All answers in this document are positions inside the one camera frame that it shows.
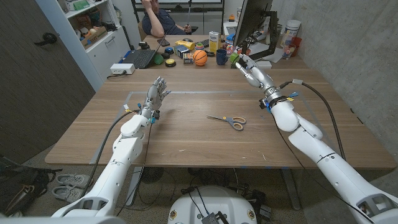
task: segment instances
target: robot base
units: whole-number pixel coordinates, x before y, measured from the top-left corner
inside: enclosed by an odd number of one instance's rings
[[[219,186],[198,187],[200,195],[209,213],[217,214],[219,211],[226,215],[228,223],[257,223],[251,204],[235,191]],[[200,199],[198,191],[190,192],[192,200],[198,205],[201,213],[207,217],[207,213]],[[189,194],[181,196],[174,202],[170,209],[168,224],[202,224],[202,217]]]

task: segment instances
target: computer monitor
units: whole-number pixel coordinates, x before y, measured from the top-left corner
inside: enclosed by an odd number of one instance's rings
[[[271,31],[271,44],[268,50],[259,52],[250,57],[255,60],[274,53],[276,44],[279,38],[277,33],[277,14],[271,12],[272,0],[244,0],[242,5],[242,12],[239,17],[238,28],[236,29],[234,37],[234,46],[242,44],[242,53],[246,53],[247,43],[246,39],[251,36],[255,31],[259,30],[267,16],[270,16],[270,31]]]

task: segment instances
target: table leg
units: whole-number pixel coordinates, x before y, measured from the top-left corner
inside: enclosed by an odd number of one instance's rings
[[[292,202],[292,208],[296,211],[300,210],[301,205],[299,195],[297,193],[296,185],[294,183],[292,171],[290,169],[282,169],[281,171],[285,181],[287,193],[289,194],[290,201]]]
[[[127,192],[127,197],[126,197],[126,206],[131,206],[134,203],[134,199],[136,197],[136,190],[138,189],[138,186],[136,188],[135,188],[135,186],[139,182],[139,176],[141,175],[142,169],[143,169],[143,167],[135,167],[133,170],[133,174],[131,176],[131,181],[130,181],[129,191]]]

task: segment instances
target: white container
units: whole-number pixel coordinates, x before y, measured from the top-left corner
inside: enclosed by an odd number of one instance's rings
[[[301,22],[296,20],[287,21],[287,25],[285,28],[285,32],[282,36],[282,41],[280,42],[281,47],[285,47],[285,45],[289,45],[292,41],[293,37],[297,36],[297,32],[299,31]]]

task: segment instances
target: robotic arm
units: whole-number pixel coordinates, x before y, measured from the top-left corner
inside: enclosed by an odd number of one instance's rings
[[[349,209],[355,220],[360,224],[398,223],[398,198],[371,185],[321,141],[322,132],[293,111],[293,105],[274,85],[272,78],[260,70],[250,57],[239,56],[247,67],[240,63],[236,63],[236,67],[250,85],[264,91],[266,97],[260,100],[260,106],[267,108],[274,116],[279,129],[293,132],[289,141],[317,164],[341,198],[352,206]]]
[[[142,129],[159,119],[166,81],[158,78],[149,88],[144,106],[121,127],[112,146],[113,155],[92,190],[76,202],[56,211],[52,217],[106,217],[114,213],[116,201],[132,162],[142,152]]]

